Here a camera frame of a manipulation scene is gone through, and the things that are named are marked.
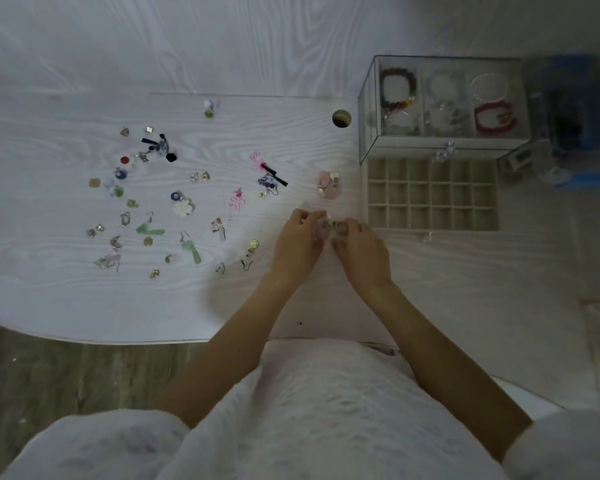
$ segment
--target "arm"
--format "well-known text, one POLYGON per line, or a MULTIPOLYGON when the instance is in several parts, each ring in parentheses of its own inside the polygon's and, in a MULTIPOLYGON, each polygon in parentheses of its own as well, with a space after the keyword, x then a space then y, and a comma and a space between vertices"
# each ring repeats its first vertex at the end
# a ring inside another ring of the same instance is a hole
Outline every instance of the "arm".
POLYGON ((314 228, 325 211, 295 209, 274 250, 271 270, 227 323, 160 393, 155 408, 195 428, 260 362, 271 329, 289 298, 311 273, 324 242, 314 228))
POLYGON ((380 319, 418 384, 462 422, 498 461, 531 419, 391 280, 389 252, 366 224, 347 220, 346 240, 333 242, 347 278, 380 319))

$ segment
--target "sleeve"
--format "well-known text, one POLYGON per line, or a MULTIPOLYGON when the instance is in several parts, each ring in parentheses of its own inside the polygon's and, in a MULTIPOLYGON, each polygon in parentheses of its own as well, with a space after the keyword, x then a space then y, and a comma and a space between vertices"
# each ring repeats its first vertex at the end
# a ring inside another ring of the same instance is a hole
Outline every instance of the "sleeve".
POLYGON ((502 466, 513 480, 600 480, 600 412, 561 411, 536 421, 502 466))
POLYGON ((67 416, 33 437, 0 479, 155 478, 189 431, 164 411, 67 416))

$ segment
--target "forearm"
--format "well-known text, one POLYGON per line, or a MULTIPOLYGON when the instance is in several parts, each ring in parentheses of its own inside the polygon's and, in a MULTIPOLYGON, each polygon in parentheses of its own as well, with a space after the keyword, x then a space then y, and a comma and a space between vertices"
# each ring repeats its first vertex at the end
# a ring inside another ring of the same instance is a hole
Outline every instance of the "forearm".
POLYGON ((204 345, 156 401, 156 409, 195 428, 229 390, 252 372, 294 289, 267 274, 244 304, 204 345))
POLYGON ((397 286, 365 301, 397 343, 418 384, 501 461, 513 441, 531 425, 527 414, 397 286))

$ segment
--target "white lace clothing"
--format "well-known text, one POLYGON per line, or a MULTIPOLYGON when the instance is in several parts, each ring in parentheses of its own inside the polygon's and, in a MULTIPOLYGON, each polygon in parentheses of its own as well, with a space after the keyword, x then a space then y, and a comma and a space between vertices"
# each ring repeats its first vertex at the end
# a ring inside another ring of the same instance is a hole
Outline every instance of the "white lace clothing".
POLYGON ((66 417, 1 478, 600 480, 600 413, 536 422, 501 467, 401 357, 275 341, 197 428, 162 411, 66 417))

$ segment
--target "beaded bracelet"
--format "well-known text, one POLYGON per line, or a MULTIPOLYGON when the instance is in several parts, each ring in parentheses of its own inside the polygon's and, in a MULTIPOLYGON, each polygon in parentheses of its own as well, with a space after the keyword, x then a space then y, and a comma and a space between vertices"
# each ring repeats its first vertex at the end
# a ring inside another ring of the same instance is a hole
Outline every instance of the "beaded bracelet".
POLYGON ((511 131, 513 128, 515 128, 518 124, 518 119, 513 116, 512 118, 509 119, 509 122, 503 126, 498 126, 497 128, 489 128, 487 126, 483 126, 482 124, 480 124, 480 120, 478 120, 478 114, 480 114, 481 112, 485 112, 488 111, 490 109, 498 109, 498 108, 503 108, 503 109, 508 109, 508 110, 512 110, 513 109, 513 104, 510 102, 506 102, 504 100, 500 100, 500 101, 495 101, 495 102, 486 102, 478 107, 476 107, 473 110, 473 114, 475 117, 475 129, 479 132, 479 133, 484 133, 484 134, 505 134, 508 133, 509 131, 511 131))
POLYGON ((416 98, 416 76, 408 69, 401 67, 391 67, 380 72, 380 106, 389 112, 397 109, 407 109, 413 104, 416 98), (401 75, 409 83, 409 97, 403 101, 389 102, 384 98, 384 78, 390 75, 401 75))

